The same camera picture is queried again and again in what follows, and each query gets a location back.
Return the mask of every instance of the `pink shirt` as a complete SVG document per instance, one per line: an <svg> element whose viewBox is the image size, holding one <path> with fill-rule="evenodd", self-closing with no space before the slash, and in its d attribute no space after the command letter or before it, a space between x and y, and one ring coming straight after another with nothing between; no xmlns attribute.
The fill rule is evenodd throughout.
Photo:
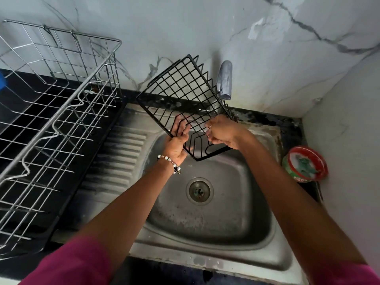
<svg viewBox="0 0 380 285"><path fill-rule="evenodd" d="M111 278L103 246L92 238L79 237L42 259L20 285L107 285ZM314 285L380 285L369 266L352 263L326 268L314 280Z"/></svg>

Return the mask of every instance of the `forearm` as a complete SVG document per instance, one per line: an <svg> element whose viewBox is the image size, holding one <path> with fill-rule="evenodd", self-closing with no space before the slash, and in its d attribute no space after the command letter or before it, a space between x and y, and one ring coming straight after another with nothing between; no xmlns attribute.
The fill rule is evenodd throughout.
<svg viewBox="0 0 380 285"><path fill-rule="evenodd" d="M154 202L172 174L172 164L160 159L138 182L85 225L77 236L88 235L100 241L116 270L128 255Z"/></svg>
<svg viewBox="0 0 380 285"><path fill-rule="evenodd" d="M313 273L324 262L365 264L354 244L327 212L252 134L239 140L239 149L306 273Z"/></svg>

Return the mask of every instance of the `wall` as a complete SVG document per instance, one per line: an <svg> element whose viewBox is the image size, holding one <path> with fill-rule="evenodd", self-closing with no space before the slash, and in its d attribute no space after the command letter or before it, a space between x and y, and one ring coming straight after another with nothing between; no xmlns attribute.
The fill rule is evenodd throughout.
<svg viewBox="0 0 380 285"><path fill-rule="evenodd" d="M380 275L380 53L355 66L303 118L326 159L325 205Z"/></svg>
<svg viewBox="0 0 380 285"><path fill-rule="evenodd" d="M301 117L377 46L379 6L380 0L2 0L0 18L120 38L122 86L133 90L188 53L199 54L214 77L229 59L230 105Z"/></svg>

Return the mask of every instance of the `beaded bracelet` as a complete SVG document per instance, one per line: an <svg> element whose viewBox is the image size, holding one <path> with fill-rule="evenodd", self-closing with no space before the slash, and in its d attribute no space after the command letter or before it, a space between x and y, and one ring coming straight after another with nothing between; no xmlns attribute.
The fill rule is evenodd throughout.
<svg viewBox="0 0 380 285"><path fill-rule="evenodd" d="M164 155L158 155L158 156L157 156L157 160L160 159L160 158L165 159L165 160L168 160L170 163L173 164L173 167L174 167L174 172L173 172L173 174L178 173L178 174L181 175L181 167L179 167L176 163L174 163L174 162L171 160L171 158L169 158L168 156L164 156Z"/></svg>

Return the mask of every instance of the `wire grid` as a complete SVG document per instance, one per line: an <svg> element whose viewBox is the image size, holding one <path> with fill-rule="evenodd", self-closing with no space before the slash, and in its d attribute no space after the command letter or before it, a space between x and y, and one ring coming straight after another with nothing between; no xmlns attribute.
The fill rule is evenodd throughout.
<svg viewBox="0 0 380 285"><path fill-rule="evenodd" d="M187 55L182 60L173 63L163 71L148 87L137 96L138 103L143 109L170 135L172 122L170 117L183 115L181 122L191 125L189 140L184 144L184 149L196 161L215 156L230 148L224 144L214 145L208 141L205 123L218 114L225 114L235 120L224 100L220 100L216 94L216 86L213 86L209 73L202 73L203 64L197 65L198 56L192 58ZM149 98L149 94L162 96L159 104L164 104L165 109L160 109L157 102Z"/></svg>
<svg viewBox="0 0 380 285"><path fill-rule="evenodd" d="M122 103L120 40L6 23L23 34L0 35L0 259L42 249Z"/></svg>

